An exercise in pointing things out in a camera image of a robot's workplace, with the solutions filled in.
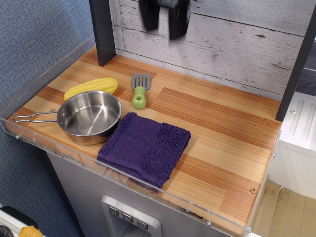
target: purple washcloth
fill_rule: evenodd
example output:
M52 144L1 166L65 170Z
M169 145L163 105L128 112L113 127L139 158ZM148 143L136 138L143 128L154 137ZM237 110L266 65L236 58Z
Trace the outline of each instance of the purple washcloth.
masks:
M190 132L128 113L100 149L98 160L158 188L169 179Z

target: wooden countertop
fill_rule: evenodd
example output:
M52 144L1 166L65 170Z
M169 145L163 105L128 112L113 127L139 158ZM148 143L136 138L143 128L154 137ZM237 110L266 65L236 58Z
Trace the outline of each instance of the wooden countertop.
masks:
M134 94L131 76L135 73L151 76L151 88L146 91L147 105L142 110L134 109L131 104ZM122 117L134 111L191 132L187 148L162 189L193 203L195 208L190 208L189 215L213 220L211 213L214 212L247 227L281 128L281 122L275 121L280 102L118 55L100 67L96 49L92 48L9 121L16 115L58 110L69 88L101 77L118 80L118 89L113 95L122 103ZM54 117L56 115L40 115L37 119ZM73 143L57 123L19 125L26 130L10 129L29 137L32 132L39 134L45 138L39 142L53 150L60 144L57 150L65 146L96 159L102 146ZM160 192L157 197L187 208L172 195ZM218 225L228 232L238 233L229 223L219 221Z

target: pot handle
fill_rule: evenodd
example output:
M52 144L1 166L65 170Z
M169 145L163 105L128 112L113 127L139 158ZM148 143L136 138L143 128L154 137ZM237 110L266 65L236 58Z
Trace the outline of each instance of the pot handle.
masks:
M16 120L18 118L28 118L28 117L32 117L35 115L43 115L43 114L51 114L51 113L57 113L58 111L47 111L47 112L37 112L35 114L32 115L18 115L15 116L13 118L14 122L33 122L33 123L40 123L40 122L57 122L57 120L42 120L42 121L34 121L34 120L29 120L29 119L25 119L25 120Z

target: spatula handle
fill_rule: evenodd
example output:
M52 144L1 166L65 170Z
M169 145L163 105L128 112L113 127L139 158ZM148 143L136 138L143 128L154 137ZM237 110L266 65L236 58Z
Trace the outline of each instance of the spatula handle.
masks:
M136 109L142 109L146 105L146 98L145 98L145 88L142 86L138 86L134 89L135 95L132 100L133 106Z

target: button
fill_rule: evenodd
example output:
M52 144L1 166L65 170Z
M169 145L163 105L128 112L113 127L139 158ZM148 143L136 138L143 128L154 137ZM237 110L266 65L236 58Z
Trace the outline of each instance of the button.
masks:
M118 216L119 215L119 210L115 209L114 207L109 206L109 211L113 214Z
M137 220L137 225L144 230L148 230L148 225L140 220Z
M126 213L123 213L123 218L125 221L128 221L130 223L133 223L133 217L131 217L130 215L127 215Z

